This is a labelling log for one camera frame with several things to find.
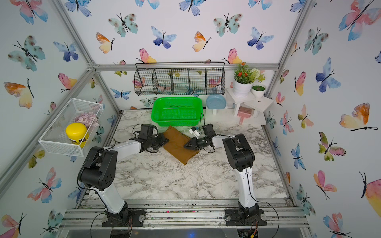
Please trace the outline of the green plastic basket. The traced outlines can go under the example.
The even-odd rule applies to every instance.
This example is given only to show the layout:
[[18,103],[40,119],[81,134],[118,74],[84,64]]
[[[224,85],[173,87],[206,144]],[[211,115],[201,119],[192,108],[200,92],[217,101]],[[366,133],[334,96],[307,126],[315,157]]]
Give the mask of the green plastic basket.
[[161,127],[192,127],[202,113],[203,103],[197,97],[163,97],[154,102],[151,119]]

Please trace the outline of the brown long pants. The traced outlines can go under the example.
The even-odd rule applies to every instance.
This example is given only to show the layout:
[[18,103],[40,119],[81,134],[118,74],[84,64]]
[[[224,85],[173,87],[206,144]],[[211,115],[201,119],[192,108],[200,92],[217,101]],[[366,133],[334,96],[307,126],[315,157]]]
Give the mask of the brown long pants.
[[163,134],[169,140],[163,148],[182,164],[186,165],[192,157],[199,153],[198,150],[186,149],[184,147],[191,138],[182,134],[176,128],[169,126]]

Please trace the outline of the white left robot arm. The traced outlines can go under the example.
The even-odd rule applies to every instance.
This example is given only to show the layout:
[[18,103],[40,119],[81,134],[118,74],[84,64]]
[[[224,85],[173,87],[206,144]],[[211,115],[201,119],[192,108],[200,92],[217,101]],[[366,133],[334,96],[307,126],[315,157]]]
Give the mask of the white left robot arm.
[[121,198],[114,180],[117,161],[143,152],[157,152],[169,142],[157,127],[141,124],[138,134],[126,142],[109,147],[94,146],[90,149],[79,173],[77,181],[84,189],[94,191],[105,207],[103,227],[142,227],[146,211],[129,210],[128,203]]

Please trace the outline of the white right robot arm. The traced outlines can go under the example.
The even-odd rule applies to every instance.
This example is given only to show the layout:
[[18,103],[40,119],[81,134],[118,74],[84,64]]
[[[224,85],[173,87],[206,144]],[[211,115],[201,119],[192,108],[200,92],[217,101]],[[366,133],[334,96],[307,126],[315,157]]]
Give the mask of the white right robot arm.
[[247,139],[243,134],[235,136],[216,134],[212,124],[202,126],[202,129],[204,136],[201,136],[196,127],[190,129],[190,133],[194,137],[184,145],[184,148],[201,150],[210,146],[213,149],[225,149],[228,163],[237,177],[238,208],[225,210],[226,226],[266,226],[267,217],[264,211],[260,209],[259,201],[254,195],[252,170],[255,155]]

